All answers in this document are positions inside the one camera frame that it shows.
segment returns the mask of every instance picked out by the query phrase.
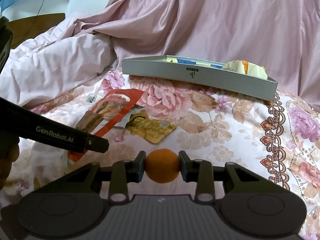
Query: gripper gray plate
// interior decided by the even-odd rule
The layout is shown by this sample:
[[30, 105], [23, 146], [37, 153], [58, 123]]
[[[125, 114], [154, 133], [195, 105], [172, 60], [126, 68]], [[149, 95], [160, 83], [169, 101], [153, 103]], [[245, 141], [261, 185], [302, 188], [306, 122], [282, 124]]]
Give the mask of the gripper gray plate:
[[[28, 236], [25, 240], [39, 240]], [[104, 220], [74, 240], [254, 240], [227, 226], [211, 206], [187, 195], [136, 195], [127, 205], [112, 207]], [[281, 240], [301, 240], [292, 235]]]

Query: gray box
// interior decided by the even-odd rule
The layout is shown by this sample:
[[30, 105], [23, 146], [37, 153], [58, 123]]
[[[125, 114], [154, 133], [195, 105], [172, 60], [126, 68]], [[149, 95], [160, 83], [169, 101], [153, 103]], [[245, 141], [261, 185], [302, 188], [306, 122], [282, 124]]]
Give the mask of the gray box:
[[[167, 57], [195, 61], [214, 66], [167, 62]], [[216, 87], [244, 95], [273, 101], [278, 82], [219, 69], [224, 63], [177, 56], [151, 56], [122, 60], [124, 74], [165, 78]]]

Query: silver screw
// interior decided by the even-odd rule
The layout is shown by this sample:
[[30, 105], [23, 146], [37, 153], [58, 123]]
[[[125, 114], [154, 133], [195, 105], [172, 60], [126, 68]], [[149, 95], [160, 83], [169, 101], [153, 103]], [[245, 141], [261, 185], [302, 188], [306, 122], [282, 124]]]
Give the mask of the silver screw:
[[116, 194], [111, 195], [110, 198], [114, 202], [122, 202], [122, 201], [126, 200], [127, 197], [125, 196], [125, 194], [116, 193]]
[[213, 200], [213, 196], [208, 193], [202, 193], [198, 195], [198, 200], [201, 202], [209, 202]]

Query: red snack package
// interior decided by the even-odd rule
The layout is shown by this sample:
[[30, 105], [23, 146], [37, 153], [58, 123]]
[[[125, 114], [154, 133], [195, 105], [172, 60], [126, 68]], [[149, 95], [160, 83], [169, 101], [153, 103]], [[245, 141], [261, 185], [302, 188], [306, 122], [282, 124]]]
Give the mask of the red snack package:
[[[76, 125], [76, 129], [103, 137], [116, 123], [132, 109], [143, 95], [137, 89], [115, 89], [105, 95], [95, 106], [87, 111]], [[83, 155], [68, 151], [68, 158], [77, 162]]]

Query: pink satin fabric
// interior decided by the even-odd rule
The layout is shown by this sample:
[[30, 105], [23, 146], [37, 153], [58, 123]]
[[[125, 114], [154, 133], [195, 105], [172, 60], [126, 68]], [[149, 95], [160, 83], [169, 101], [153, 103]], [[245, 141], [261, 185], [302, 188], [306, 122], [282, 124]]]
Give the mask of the pink satin fabric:
[[178, 55], [263, 65], [278, 88], [320, 107], [320, 0], [110, 0], [59, 38], [111, 35], [119, 59]]

